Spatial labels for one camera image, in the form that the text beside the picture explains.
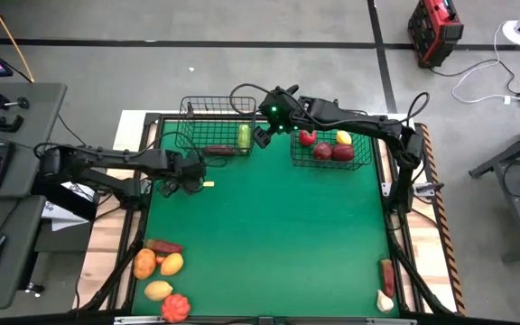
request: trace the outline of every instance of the wire basket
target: wire basket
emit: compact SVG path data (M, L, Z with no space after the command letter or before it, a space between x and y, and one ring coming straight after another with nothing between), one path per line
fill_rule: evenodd
M236 109L244 113L254 112L255 99L252 97L233 97ZM190 150L193 146L203 153L210 148L224 149L220 155L250 155L254 141L255 114L243 116L237 113L229 102L229 97L184 97L180 103L177 147ZM241 136L247 133L247 140Z
M314 146L318 143L325 142L332 146L337 144L336 131L318 131L318 139L316 143L311 146L300 144L300 130L292 131L290 133L290 155L292 157L292 165L355 171L360 166L370 164L372 159L370 138L365 135L349 134L352 137L354 158L349 162L337 162L333 160L317 160L313 155Z

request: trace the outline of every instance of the concrete floor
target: concrete floor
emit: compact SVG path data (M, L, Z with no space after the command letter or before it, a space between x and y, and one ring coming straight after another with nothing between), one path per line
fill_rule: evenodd
M408 43L405 26L415 3L376 0L385 42ZM491 44L497 26L520 15L520 1L456 0L455 5L465 23L465 44ZM14 36L25 39L375 39L366 0L0 0L0 11ZM501 36L499 43L508 41ZM223 95L241 82L267 88L298 83L302 94L338 98L343 108L386 112L376 50L23 46L23 52L37 81L68 85L61 113L95 145L113 144L122 110L176 108L185 95ZM0 45L0 55L23 69L12 47ZM456 72L493 56L492 51L455 51L441 70ZM501 56L520 89L520 51ZM412 51L387 51L386 59L399 113L419 92L431 93L431 104L416 121L431 130L438 172L446 184L442 192L469 315L520 321L520 263L503 265L499 258L519 247L520 237L494 175L478 181L467 175L520 133L520 106L495 100L463 105L450 94L458 78L419 70ZM495 67L472 76L460 92L467 98L503 94L507 79ZM21 82L17 76L5 81ZM52 139L75 143L60 126ZM52 256L44 272L50 298L35 301L18 294L0 317L69 309L78 258Z

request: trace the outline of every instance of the white power cable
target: white power cable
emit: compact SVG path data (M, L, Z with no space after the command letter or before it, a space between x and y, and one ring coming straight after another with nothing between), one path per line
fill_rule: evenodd
M498 51L497 51L497 34L498 34L498 31L500 31L501 27L503 27L503 24L505 24L505 22L502 22L498 27L497 27L497 31L495 32L495 38L493 39L493 49L495 49L495 54L497 56L497 60L493 63L490 63L490 64L487 64L487 65L484 65L484 66L481 66L481 67L476 67L475 69L472 69L470 70L469 72L467 72L466 75L464 75L460 80L459 80L459 83L457 83L457 85L455 87L452 88L452 96L455 97L459 102L461 103L465 103L465 104L473 104L473 103L478 103L480 101L483 101L483 100L487 100L487 99L491 99L491 98L512 98L512 99L516 99L516 100L520 100L520 97L515 97L515 96L507 96L507 95L498 95L498 94L495 94L495 95L490 95L490 96L486 96L486 97L483 97L483 98L478 98L478 99L472 99L472 100L469 100L469 99L463 99L461 98L459 95L457 95L457 93L455 93L455 90L460 86L460 84L465 81L465 79L470 76L471 73L475 72L475 71L478 71L478 70L483 70L483 69L486 69L486 68L490 68L490 67L493 67L493 66L496 66L500 61L501 61L501 57L500 55L498 54Z

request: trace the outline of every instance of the red power station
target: red power station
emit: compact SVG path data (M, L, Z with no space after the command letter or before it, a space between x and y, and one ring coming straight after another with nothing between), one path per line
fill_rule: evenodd
M419 67L440 67L462 37L462 30L451 0L420 0L408 21Z

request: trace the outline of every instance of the green mat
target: green mat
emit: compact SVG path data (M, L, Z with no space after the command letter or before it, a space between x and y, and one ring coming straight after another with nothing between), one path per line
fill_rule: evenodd
M173 136L162 145L175 148ZM264 150L208 168L207 180L215 187L193 196L153 194L146 239L183 245L185 264L139 281L134 315L160 314L144 288L165 280L189 298L191 316L398 316L376 308L378 261L389 252L373 163L293 167L290 137L275 135Z

